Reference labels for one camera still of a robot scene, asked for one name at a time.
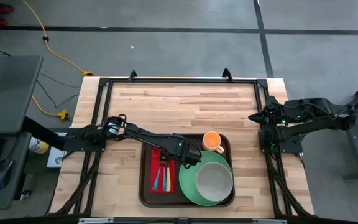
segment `orange cup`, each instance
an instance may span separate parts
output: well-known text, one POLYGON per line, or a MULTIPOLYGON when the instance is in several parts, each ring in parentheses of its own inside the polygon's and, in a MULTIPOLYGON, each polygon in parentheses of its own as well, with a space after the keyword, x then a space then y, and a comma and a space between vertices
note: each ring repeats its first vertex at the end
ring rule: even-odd
POLYGON ((224 153, 224 148, 221 147, 221 136, 214 132, 208 131, 203 137, 203 149, 208 151, 216 151, 220 154, 224 153))

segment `brown tray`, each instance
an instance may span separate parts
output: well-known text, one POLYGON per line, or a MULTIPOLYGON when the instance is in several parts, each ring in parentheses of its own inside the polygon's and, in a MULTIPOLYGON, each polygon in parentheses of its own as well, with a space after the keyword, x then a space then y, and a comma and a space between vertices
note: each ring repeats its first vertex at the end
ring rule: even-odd
MULTIPOLYGON (((193 140, 202 149, 201 143, 204 134, 181 134, 186 138, 193 140)), ((233 173, 233 166, 231 162, 230 143, 227 137, 220 134, 222 143, 221 146, 225 149, 221 156, 227 161, 233 173)), ((142 157, 140 160, 140 180, 139 180, 139 199, 146 206, 150 208, 167 208, 167 207, 202 207, 191 202, 185 194, 181 191, 179 184, 179 170, 180 163, 175 162, 175 192, 174 193, 152 193, 150 192, 150 163, 152 146, 142 144, 142 157)), ((225 207, 231 204, 234 200, 234 187, 230 195, 221 203, 212 207, 225 207)))

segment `butcher block tabletop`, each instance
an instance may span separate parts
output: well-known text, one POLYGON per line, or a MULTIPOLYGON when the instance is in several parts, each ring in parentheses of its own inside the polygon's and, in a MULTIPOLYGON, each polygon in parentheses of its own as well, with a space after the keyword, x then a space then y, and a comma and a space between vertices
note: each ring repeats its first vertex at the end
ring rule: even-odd
MULTIPOLYGON (((91 124, 100 77, 84 77, 73 118, 73 127, 91 124)), ((270 95, 287 101, 284 81, 268 78, 270 95)), ((106 88, 103 91, 101 122, 106 88)), ((250 84, 212 83, 115 83, 108 116, 126 114, 127 121, 153 133, 205 133, 225 135, 231 145, 234 201, 226 207, 148 208, 139 200, 141 144, 135 140, 108 141, 102 153, 91 215, 93 217, 274 217, 264 155, 260 151, 259 124, 248 120, 257 112, 254 87, 250 84)), ((62 165, 51 211, 63 206, 78 186, 84 152, 74 152, 62 165)), ((313 213, 302 163, 283 154, 288 188, 304 208, 313 213)), ((277 186, 280 208, 282 191, 277 186)), ((85 189, 81 211, 85 208, 85 189)))

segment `computer mouse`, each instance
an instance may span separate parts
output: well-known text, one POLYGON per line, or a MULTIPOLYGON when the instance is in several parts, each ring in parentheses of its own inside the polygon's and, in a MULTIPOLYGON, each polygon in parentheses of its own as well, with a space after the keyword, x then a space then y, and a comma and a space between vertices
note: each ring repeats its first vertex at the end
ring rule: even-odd
POLYGON ((0 161, 0 189, 6 187, 11 179, 13 160, 4 159, 0 161))

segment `black desk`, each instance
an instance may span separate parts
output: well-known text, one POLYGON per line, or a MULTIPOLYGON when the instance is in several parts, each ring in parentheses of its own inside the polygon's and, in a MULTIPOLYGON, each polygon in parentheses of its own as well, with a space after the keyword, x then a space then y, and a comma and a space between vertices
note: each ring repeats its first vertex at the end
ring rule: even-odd
POLYGON ((5 188, 0 189, 0 210, 8 209, 17 192, 22 190, 23 168, 31 136, 50 144, 45 136, 54 135, 25 117, 42 60, 39 56, 0 57, 0 139, 5 140, 0 161, 7 158, 19 138, 11 156, 14 161, 11 179, 5 188))

